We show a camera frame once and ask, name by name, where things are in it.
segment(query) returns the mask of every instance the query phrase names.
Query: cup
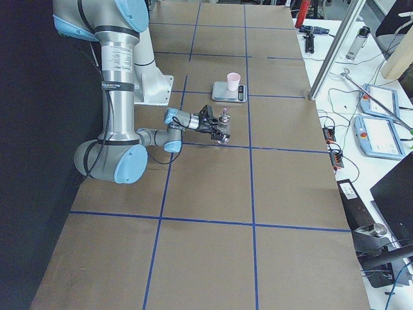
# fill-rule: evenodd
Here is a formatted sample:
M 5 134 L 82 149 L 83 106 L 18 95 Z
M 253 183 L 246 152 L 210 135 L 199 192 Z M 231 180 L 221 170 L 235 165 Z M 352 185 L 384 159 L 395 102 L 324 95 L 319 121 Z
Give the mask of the cup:
M 237 90 L 239 81 L 241 81 L 241 76 L 238 73 L 231 72 L 227 75 L 228 90 L 234 92 Z

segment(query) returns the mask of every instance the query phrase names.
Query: red cylinder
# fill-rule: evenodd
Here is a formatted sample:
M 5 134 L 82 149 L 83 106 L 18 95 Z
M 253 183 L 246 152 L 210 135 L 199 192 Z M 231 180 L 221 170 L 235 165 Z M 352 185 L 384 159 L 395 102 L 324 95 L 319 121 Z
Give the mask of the red cylinder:
M 308 7 L 310 6 L 310 0 L 303 0 L 299 7 L 299 12 L 296 21 L 296 28 L 300 28 L 303 23 L 304 19 L 307 16 Z

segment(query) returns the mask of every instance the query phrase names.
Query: white table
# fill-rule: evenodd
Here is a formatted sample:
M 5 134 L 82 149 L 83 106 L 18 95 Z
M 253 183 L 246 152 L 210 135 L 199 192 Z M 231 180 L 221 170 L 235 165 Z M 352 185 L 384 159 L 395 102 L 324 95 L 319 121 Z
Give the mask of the white table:
M 330 34 L 335 35 L 340 26 L 340 23 L 341 21 L 306 19 L 304 25 L 328 28 L 330 29 Z M 375 79 L 373 79 L 372 81 L 371 79 L 373 78 L 377 67 L 380 66 L 381 62 L 384 60 L 383 56 L 380 55 L 381 51 L 376 45 L 376 42 L 374 41 L 372 36 L 368 37 L 366 45 L 360 50 L 355 60 L 350 61 L 345 58 L 345 55 L 358 32 L 358 29 L 360 29 L 362 26 L 365 26 L 363 22 L 356 22 L 353 25 L 352 31 L 350 33 L 354 35 L 350 35 L 343 43 L 341 51 L 336 59 L 337 63 L 335 63 L 332 67 L 331 74 L 328 75 L 328 79 L 325 81 L 321 92 L 316 98 L 319 115 L 332 118 L 336 122 L 336 125 L 348 125 L 348 122 L 334 112 L 342 114 L 347 119 L 350 119 L 353 115 L 361 114 L 361 111 L 359 109 L 356 110 L 359 96 L 358 92 L 345 94 L 336 90 L 331 90 L 330 95 L 332 104 L 330 104 L 328 100 L 329 89 L 337 88 L 344 91 L 352 91 L 356 89 L 355 86 L 349 83 L 344 77 L 338 75 L 344 71 L 345 67 L 347 67 L 350 69 L 351 78 L 356 83 L 360 85 L 369 82 L 374 83 Z M 297 31 L 297 38 L 299 41 L 301 53 L 305 60 L 308 78 L 312 85 L 323 63 L 322 61 L 318 60 L 325 59 L 325 56 L 334 38 L 326 35 L 316 35 L 314 38 L 315 52 L 313 54 L 309 54 L 305 53 L 305 40 L 303 39 L 303 35 L 304 34 Z M 378 74 L 376 85 L 382 85 L 388 82 L 391 82 L 391 80 L 384 79 L 380 73 Z M 386 87 L 397 90 L 400 107 L 412 107 L 410 100 L 406 96 L 398 81 L 393 81 L 387 84 Z M 401 119 L 408 125 L 412 126 L 413 112 L 401 110 L 400 113 Z M 321 124 L 324 125 L 326 118 L 321 118 L 320 121 Z M 328 119 L 326 125 L 331 124 L 332 122 Z M 403 127 L 396 125 L 396 130 L 400 138 L 409 138 L 410 134 Z M 373 219 L 375 219 L 376 222 L 382 223 L 383 220 L 380 218 L 379 214 L 371 204 L 373 197 L 370 193 L 370 188 L 373 187 L 373 185 L 375 185 L 395 165 L 397 165 L 399 161 L 383 160 L 364 156 L 356 143 L 353 124 L 351 124 L 351 126 L 349 127 L 347 135 L 346 131 L 347 129 L 345 127 L 337 127 L 336 139 L 338 145 L 340 145 L 341 147 L 345 146 L 343 152 L 344 156 L 351 159 L 359 167 L 360 175 L 357 181 L 353 183 L 353 185 L 358 191 L 364 204 L 367 206 L 367 209 L 370 211 Z M 411 151 L 409 149 L 411 145 L 412 142 L 403 142 L 406 154 Z M 346 159 L 344 159 L 344 165 L 345 168 L 339 169 L 336 173 L 337 181 L 344 179 L 354 180 L 357 176 L 356 168 Z M 391 286 L 374 289 L 366 278 L 364 278 L 364 283 L 371 308 L 376 310 L 384 309 L 387 301 L 387 295 L 385 295 L 384 293 L 389 292 L 391 290 Z M 413 284 L 411 284 L 410 286 L 397 287 L 395 293 L 396 294 L 392 297 L 388 310 L 407 310 L 413 308 Z

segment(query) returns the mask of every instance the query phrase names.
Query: digital scale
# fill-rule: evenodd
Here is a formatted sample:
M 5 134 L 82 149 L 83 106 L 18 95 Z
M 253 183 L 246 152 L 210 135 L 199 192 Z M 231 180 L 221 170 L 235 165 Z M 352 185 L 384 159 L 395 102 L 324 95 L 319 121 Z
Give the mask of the digital scale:
M 247 86 L 238 85 L 237 90 L 231 92 L 227 89 L 228 83 L 216 81 L 212 89 L 212 99 L 215 101 L 227 102 L 246 102 L 247 101 Z
M 386 108 L 392 111 L 397 117 L 400 117 L 398 93 L 394 89 L 371 84 L 364 84 L 363 88 L 372 95 L 372 97 L 376 98 Z M 360 96 L 360 109 L 363 113 L 368 115 L 391 118 L 383 108 L 370 100 L 368 96 Z
M 390 118 L 356 116 L 354 118 L 356 138 L 366 156 L 402 160 L 405 151 Z

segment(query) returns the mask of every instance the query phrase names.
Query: blue cable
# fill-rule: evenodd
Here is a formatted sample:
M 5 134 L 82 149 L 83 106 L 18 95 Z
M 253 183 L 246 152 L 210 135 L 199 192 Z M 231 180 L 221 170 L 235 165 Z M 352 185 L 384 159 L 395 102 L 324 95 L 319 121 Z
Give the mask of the blue cable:
M 396 279 L 394 280 L 394 284 L 393 284 L 392 290 L 390 291 L 390 294 L 389 294 L 389 296 L 388 296 L 388 298 L 387 298 L 387 303 L 386 303 L 386 308 L 385 308 L 385 310 L 387 310 L 387 309 L 388 309 L 388 305 L 390 305 L 390 299 L 392 299 L 394 290 L 396 289 L 396 284 L 397 284 L 398 281 L 399 281 L 399 278 L 400 278 L 401 273 L 403 272 L 403 270 L 405 270 L 408 266 L 410 266 L 410 265 L 412 265 L 412 264 L 413 264 L 413 262 L 407 263 L 407 264 L 404 265 L 403 268 L 399 271 L 398 276 L 397 276 Z

